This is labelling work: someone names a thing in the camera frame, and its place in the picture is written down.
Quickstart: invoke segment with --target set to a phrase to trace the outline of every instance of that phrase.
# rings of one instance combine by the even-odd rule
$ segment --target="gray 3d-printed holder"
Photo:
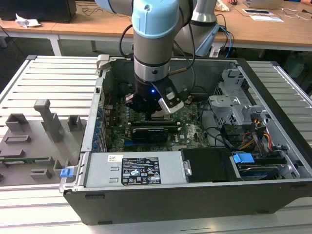
[[[43,126],[49,131],[54,142],[60,142],[62,135],[59,133],[60,121],[56,113],[50,111],[50,100],[38,99],[34,105],[34,109],[38,111],[43,119]]]
[[[49,100],[35,103],[43,122],[9,116],[0,143],[0,186],[60,183],[62,168],[77,164],[86,121],[80,116],[59,120],[49,106]]]

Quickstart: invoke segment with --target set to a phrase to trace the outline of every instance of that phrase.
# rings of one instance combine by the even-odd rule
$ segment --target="blue cable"
[[[224,28],[224,27],[222,27],[222,26],[220,26],[220,28],[229,36],[229,38],[230,38],[230,47],[229,47],[229,51],[228,51],[228,53],[226,54],[226,58],[229,56],[229,54],[230,54],[230,51],[231,51],[231,48],[232,48],[232,39],[231,39],[231,34]]]

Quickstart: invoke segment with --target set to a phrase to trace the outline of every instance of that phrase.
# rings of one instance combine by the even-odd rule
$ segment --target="motherboard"
[[[203,102],[191,102],[183,110],[169,116],[156,112],[150,120],[144,113],[127,107],[124,99],[107,97],[105,121],[110,134],[109,152],[179,151],[183,148],[208,147],[202,130],[200,113]],[[159,130],[165,132],[161,142],[135,142],[134,131]]]

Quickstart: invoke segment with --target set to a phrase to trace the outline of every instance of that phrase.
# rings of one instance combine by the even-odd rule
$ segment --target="barcode sticker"
[[[108,155],[108,162],[121,162],[123,159],[123,155]]]

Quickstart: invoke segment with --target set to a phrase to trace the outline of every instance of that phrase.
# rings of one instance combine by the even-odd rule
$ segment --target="green circuit board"
[[[132,142],[131,130],[133,127],[128,122],[136,122],[144,125],[146,122],[145,115],[133,111],[122,100],[119,100],[119,102],[115,102],[111,106],[116,117],[110,117],[114,121],[110,121],[107,125],[111,129],[112,142],[109,152],[178,151],[183,148],[209,147],[209,142],[198,121],[201,108],[199,102],[193,102],[185,106],[182,110],[164,118],[164,121],[177,123],[179,126],[178,131],[173,132],[168,130],[168,139],[166,142],[139,144]]]

